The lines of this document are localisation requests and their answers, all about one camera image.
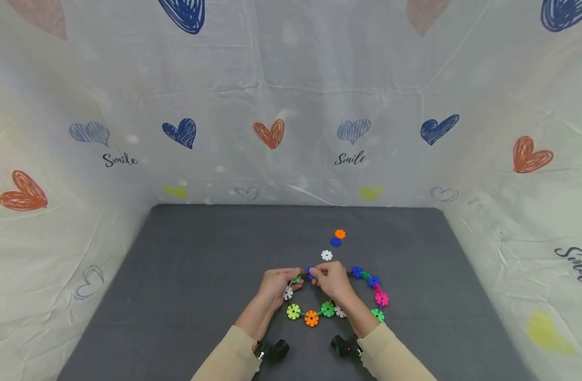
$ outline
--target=left hand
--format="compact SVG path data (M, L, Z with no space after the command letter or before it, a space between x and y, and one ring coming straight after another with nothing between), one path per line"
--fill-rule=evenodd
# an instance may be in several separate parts
M275 311L283 305L283 293L291 280L294 280L301 270L296 268L272 269L263 274L257 297L271 303L271 310ZM304 280L291 285L291 289L297 291L304 285Z

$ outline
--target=hand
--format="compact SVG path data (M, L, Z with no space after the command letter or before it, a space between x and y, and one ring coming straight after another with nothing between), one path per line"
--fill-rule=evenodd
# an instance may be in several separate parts
M340 262L333 261L316 265L310 269L310 273L314 276L312 284L319 286L336 302L343 303L356 296L348 280L346 269Z
M257 298L263 298L271 303L271 310L275 311L283 305L283 293L290 281L294 280L301 270L299 268L284 268L267 270L263 274ZM304 280L291 285L291 289L297 291L304 285Z

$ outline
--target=lime green snowflake block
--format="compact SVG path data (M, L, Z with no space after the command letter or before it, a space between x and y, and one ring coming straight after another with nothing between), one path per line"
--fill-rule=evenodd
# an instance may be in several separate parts
M379 309L372 309L371 313L374 314L374 316L377 317L380 322L384 321L384 312L380 311Z
M324 302L321 305L321 313L330 318L335 315L335 306L331 302Z
M302 310L299 309L299 305L297 304L290 304L287 307L287 317L291 320L296 320L301 313Z

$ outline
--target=beige sleeve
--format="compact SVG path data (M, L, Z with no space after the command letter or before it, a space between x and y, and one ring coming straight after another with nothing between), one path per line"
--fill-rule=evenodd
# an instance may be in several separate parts
M363 349L363 366L378 381L436 381L384 323L357 342Z
M192 381L251 381L261 365L251 350L254 342L242 329L232 325L194 374Z

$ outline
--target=heart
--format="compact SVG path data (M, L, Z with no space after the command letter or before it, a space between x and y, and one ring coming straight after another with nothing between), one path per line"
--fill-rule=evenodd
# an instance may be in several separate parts
M204 0L159 0L177 26L189 34L198 34L204 25Z
M424 37L451 0L407 0L406 14L414 30Z
M369 131L371 122L368 119L359 119L354 123L350 120L345 120L338 127L338 139L348 140L352 145L354 142Z
M64 10L60 0L7 0L7 3L29 23L44 32L67 40Z
M543 0L541 23L548 31L560 32L582 20L582 0Z
M96 265L88 266L88 268L84 270L84 284L79 286L75 291L75 298L82 301L97 292L103 284L103 271Z
M459 119L460 116L454 114L448 116L439 124L435 119L427 120L422 124L422 128L420 128L420 136L422 136L422 139L424 139L428 144L433 145L440 137L448 133L448 131L458 123Z
M180 145L192 148L194 146L194 139L196 139L196 124L193 120L186 117L179 123L179 128L172 124L164 123L162 125L164 133L172 140Z
M368 187L360 187L359 188L359 196L363 197L366 201L374 201L378 198L380 193L384 190L383 187L375 187L375 188L368 188Z
M454 188L443 189L442 187L435 187L431 189L431 196L441 202L450 202L458 198L458 191Z
M99 122L90 122L88 125L72 124L69 133L73 139L82 143L101 143L109 147L109 130Z
M48 199L39 185L22 171L12 172L12 181L18 188L17 191L3 192L0 195L0 204L7 209L19 210L36 210L48 206Z
M513 146L513 171L530 173L543 168L554 160L554 153L548 149L534 151L534 141L531 137L520 137Z
M538 346L565 355L575 353L575 346L556 331L556 324L547 312L533 313L526 323L526 329L528 336Z
M179 187L162 187L162 190L179 199L186 199L188 196L187 188L180 185Z
M234 188L234 190L236 191L236 193L238 193L242 197L245 197L245 196L251 197L251 195L249 193L253 193L251 200L255 200L257 197L259 197L259 193L261 193L259 188L256 188L256 187L248 187L246 190L243 188Z
M285 123L282 119L277 119L272 124L270 131L266 128L263 123L256 122L253 125L255 133L270 149L275 149L278 147L280 142L283 140L283 135L285 133Z

